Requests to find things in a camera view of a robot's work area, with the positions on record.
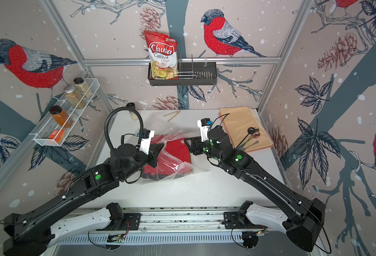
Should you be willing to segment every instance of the black metal basket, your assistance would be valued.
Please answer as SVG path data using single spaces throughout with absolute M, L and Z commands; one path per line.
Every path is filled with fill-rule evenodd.
M 182 62 L 178 58 L 178 79 L 152 79 L 151 64 L 148 67 L 148 80 L 152 86 L 177 86 L 177 85 L 215 85 L 216 62 Z

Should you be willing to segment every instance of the black lid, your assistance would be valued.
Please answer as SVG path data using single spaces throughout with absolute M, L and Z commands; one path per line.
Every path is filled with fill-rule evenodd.
M 52 115 L 57 115 L 58 113 L 60 113 L 62 111 L 62 108 L 60 106 L 52 106 L 50 109 L 49 109 L 49 112 L 50 114 Z
M 135 109 L 135 103 L 134 103 L 134 102 L 130 102 L 130 103 L 128 103 L 128 104 L 125 105 L 125 106 L 127 106 L 127 107 L 129 107 L 129 108 L 133 108 L 133 109 Z
M 75 78 L 74 79 L 74 83 L 75 84 L 81 84 L 81 83 L 83 83 L 84 82 L 84 79 L 82 79 L 81 77 L 78 77 L 78 78 Z

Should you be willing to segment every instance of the chip bag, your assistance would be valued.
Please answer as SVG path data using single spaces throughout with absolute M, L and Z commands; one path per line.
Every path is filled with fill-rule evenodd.
M 178 72 L 176 56 L 178 43 L 163 33 L 144 31 L 144 34 L 150 53 L 151 78 L 173 79 Z

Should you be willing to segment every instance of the spice rack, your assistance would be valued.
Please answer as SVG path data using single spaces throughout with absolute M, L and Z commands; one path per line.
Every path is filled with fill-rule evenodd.
M 97 79 L 95 79 L 95 78 L 83 78 L 83 79 L 89 85 L 89 89 L 87 90 L 87 92 L 91 91 L 93 93 L 93 95 L 89 98 L 86 98 L 84 95 L 87 92 L 81 93 L 81 95 L 83 96 L 81 99 L 86 102 L 85 107 L 83 107 L 82 109 L 76 109 L 78 104 L 76 106 L 71 105 L 70 102 L 67 100 L 65 95 L 61 100 L 58 100 L 56 105 L 61 106 L 61 108 L 69 114 L 69 118 L 71 118 L 71 120 L 73 120 L 73 124 L 70 127 L 62 127 L 50 116 L 50 114 L 47 114 L 47 116 L 49 116 L 47 123 L 40 129 L 40 131 L 36 134 L 36 136 L 34 138 L 34 141 L 36 141 L 40 146 L 60 147 L 64 143 L 64 141 L 67 138 L 67 136 L 69 135 L 70 131 L 76 125 L 76 122 L 80 118 L 80 116 L 83 114 L 83 111 L 87 108 L 88 104 L 92 101 L 95 93 L 97 92 L 98 88 L 100 87 L 100 84 L 98 83 Z M 62 130 L 64 131 L 64 134 L 62 135 L 62 137 L 59 138 L 59 141 L 56 141 L 56 138 L 55 139 L 49 139 L 50 134 L 54 130 L 58 130 L 58 134 Z

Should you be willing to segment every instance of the silver lid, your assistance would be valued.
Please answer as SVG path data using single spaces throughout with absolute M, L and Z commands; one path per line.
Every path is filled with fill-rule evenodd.
M 71 86 L 71 85 L 64 87 L 64 91 L 65 91 L 66 93 L 72 93 L 72 92 L 74 92 L 75 90 L 76 90 L 75 87 L 74 87 L 74 86 Z

